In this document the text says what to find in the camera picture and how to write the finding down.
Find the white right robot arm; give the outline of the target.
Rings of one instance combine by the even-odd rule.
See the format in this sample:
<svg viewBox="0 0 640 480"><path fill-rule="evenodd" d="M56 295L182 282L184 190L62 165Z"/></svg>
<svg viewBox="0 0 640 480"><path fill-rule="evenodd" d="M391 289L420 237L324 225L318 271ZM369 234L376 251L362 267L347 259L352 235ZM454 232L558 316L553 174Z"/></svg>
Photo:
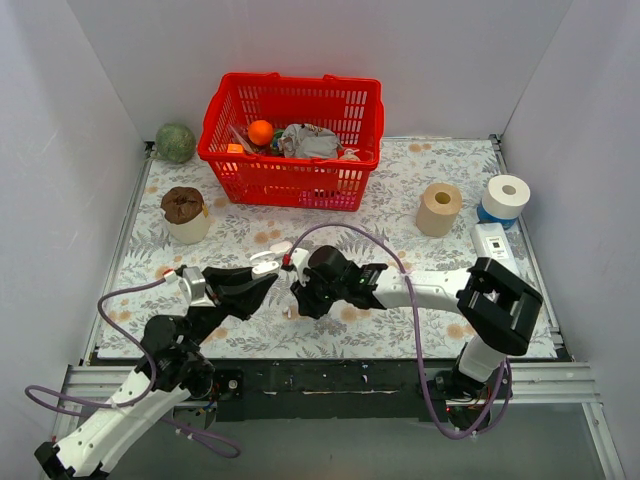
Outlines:
<svg viewBox="0 0 640 480"><path fill-rule="evenodd" d="M337 301L361 310L416 307L459 314L475 331L448 373L429 381L449 399L475 397L509 356L522 356L542 295L498 261L480 257L468 269L403 273L385 264L359 266L333 246L297 248L284 269L297 275L291 291L301 315L319 319Z"/></svg>

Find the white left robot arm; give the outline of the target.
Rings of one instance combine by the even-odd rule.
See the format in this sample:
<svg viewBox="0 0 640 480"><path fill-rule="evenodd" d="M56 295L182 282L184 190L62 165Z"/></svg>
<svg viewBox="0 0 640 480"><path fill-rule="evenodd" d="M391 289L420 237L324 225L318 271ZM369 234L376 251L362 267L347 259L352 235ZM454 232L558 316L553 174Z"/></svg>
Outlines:
<svg viewBox="0 0 640 480"><path fill-rule="evenodd" d="M82 400L93 414L75 431L35 451L50 479L105 479L126 451L179 403L215 398L219 382L202 343L233 316L249 319L278 278L277 266L220 269L181 266L138 289L177 284L184 315L155 315L133 344L142 356L103 403Z"/></svg>

